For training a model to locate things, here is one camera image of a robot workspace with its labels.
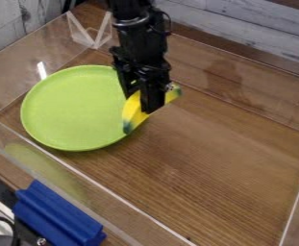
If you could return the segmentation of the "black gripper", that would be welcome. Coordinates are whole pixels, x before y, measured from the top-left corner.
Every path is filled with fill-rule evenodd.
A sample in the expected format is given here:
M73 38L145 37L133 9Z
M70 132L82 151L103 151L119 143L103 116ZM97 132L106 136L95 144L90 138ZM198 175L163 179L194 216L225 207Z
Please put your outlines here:
M126 98L141 87L142 111L147 114L165 106L171 84L171 65L165 58L171 35L169 14L163 12L165 21L157 21L155 10L159 8L110 8L119 42L110 51L119 84Z

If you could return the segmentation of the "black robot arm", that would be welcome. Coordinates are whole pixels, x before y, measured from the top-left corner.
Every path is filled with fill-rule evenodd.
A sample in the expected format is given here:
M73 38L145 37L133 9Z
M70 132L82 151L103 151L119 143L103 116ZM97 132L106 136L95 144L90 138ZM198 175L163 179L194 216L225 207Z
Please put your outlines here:
M119 46L113 46L114 67L126 97L141 92L141 107L153 113L165 105L171 65L165 59L165 16L153 0L107 0Z

